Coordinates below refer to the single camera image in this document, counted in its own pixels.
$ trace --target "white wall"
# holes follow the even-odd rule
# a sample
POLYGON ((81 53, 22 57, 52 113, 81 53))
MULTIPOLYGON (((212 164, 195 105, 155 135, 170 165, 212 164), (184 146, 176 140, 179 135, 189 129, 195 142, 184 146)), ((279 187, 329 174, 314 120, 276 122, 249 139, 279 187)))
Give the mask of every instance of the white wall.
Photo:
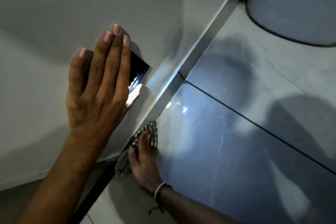
POLYGON ((69 132, 71 57, 112 23, 151 66, 142 96, 102 158, 144 119, 223 0, 0 0, 0 190, 44 177, 69 132))

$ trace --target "gray tile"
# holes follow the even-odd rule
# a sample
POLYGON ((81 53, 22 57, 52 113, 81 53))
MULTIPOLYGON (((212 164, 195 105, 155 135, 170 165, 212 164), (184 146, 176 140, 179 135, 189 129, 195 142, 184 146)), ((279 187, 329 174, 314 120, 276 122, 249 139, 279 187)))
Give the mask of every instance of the gray tile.
POLYGON ((335 175, 191 85, 157 123, 160 173, 184 195, 245 223, 336 221, 335 175))
POLYGON ((336 171, 335 50, 271 35, 240 4, 187 81, 336 171))

